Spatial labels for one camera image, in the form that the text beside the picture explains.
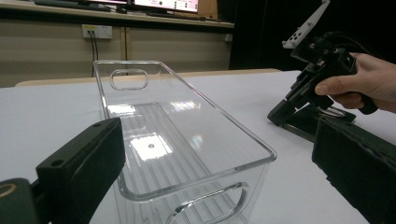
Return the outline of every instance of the black device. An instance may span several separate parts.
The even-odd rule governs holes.
[[[111,7],[106,5],[111,5],[116,6],[116,11],[119,13],[126,13],[124,8],[128,5],[127,0],[34,0],[34,2],[38,6],[67,7],[106,12],[112,10]]]
[[[349,122],[322,117],[312,161],[370,223],[396,223],[396,146]]]
[[[315,94],[317,84],[328,77],[357,73],[356,59],[346,49],[338,48],[328,41],[328,36],[314,38],[312,41],[304,39],[291,53],[292,57],[307,62],[308,65],[297,76],[297,81],[291,86],[285,99],[268,114],[268,119],[276,126],[292,118],[298,109],[308,103],[322,110],[328,109],[333,101],[329,96]],[[371,98],[363,95],[362,100],[364,108],[360,111],[363,114],[371,114],[377,110]]]
[[[0,182],[0,223],[89,223],[124,163],[120,118],[97,122],[42,161],[33,184]]]
[[[267,116],[276,126],[314,142],[312,161],[326,174],[330,183],[370,223],[396,223],[396,147],[352,123],[355,118],[334,110],[328,96],[315,94],[317,84],[332,76],[357,73],[351,46],[369,53],[359,42],[339,33],[308,38],[330,1],[298,29],[284,47],[294,49],[291,57],[308,63],[291,91]],[[373,100],[362,96],[363,114],[377,110]]]
[[[331,116],[331,113],[325,111],[332,106],[332,99],[329,96],[315,94],[315,87],[325,78],[357,73],[356,59],[350,55],[347,48],[367,52],[367,48],[363,47],[359,41],[338,32],[329,32],[320,37],[307,37],[307,34],[314,28],[329,4],[329,0],[322,1],[322,5],[314,14],[297,29],[288,41],[282,43],[285,49],[293,49],[291,57],[307,63],[307,66],[297,76],[296,82],[291,86],[291,91],[285,99],[268,114],[267,118],[276,126],[287,124],[288,120],[292,119],[297,111],[300,114],[304,112],[301,109],[307,104],[317,108],[317,113],[325,113]],[[363,114],[371,114],[377,110],[371,98],[363,95],[362,100],[364,108],[360,111]],[[338,115],[335,115],[336,117],[346,117],[348,115],[347,112],[340,109],[337,109],[337,111]],[[315,135],[318,123],[311,124],[313,132],[310,135],[312,136]]]

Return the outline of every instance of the shelf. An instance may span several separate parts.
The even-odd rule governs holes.
[[[102,12],[64,7],[37,6],[31,1],[0,0],[0,18],[53,21],[64,23],[93,23],[119,27],[197,31],[231,34],[233,23],[218,21],[191,21],[150,17],[142,13]]]

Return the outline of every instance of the desk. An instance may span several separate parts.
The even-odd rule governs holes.
[[[313,144],[273,125],[270,110],[290,90],[298,71],[186,77],[197,90],[257,134],[277,152],[250,223],[368,223],[311,161]],[[96,83],[0,89],[0,179],[36,179],[35,167],[54,150],[100,119]],[[356,123],[396,144],[396,116],[378,111]],[[117,223],[111,190],[92,223]]]
[[[189,72],[189,73],[178,73],[178,74],[182,77],[206,77],[206,76],[240,75],[240,74],[274,73],[274,72],[280,72],[280,71],[275,68],[266,68],[266,69],[249,69],[249,70]],[[73,83],[87,83],[87,82],[88,83],[96,82],[96,77],[27,80],[27,81],[17,83],[17,85],[15,85],[15,86],[16,87],[43,86],[43,85],[73,84]]]
[[[120,14],[117,12],[100,12],[63,7],[44,7],[37,6],[32,1],[23,0],[0,0],[0,18],[224,34],[231,34],[233,32],[233,23],[230,22],[189,21],[149,17],[142,15],[142,13],[133,12]]]

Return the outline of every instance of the wall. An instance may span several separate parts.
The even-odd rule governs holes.
[[[128,60],[162,61],[176,72],[227,70],[231,45],[224,38],[225,34],[113,27],[113,38],[97,40],[97,47],[99,60],[124,59],[127,48]],[[25,80],[91,75],[92,42],[82,37],[80,24],[0,21],[0,88]]]

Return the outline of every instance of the human hand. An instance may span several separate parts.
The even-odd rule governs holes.
[[[382,110],[396,113],[396,64],[363,53],[352,53],[358,73],[329,77],[315,87],[318,95],[330,95],[347,109],[364,107],[361,94],[373,99]]]

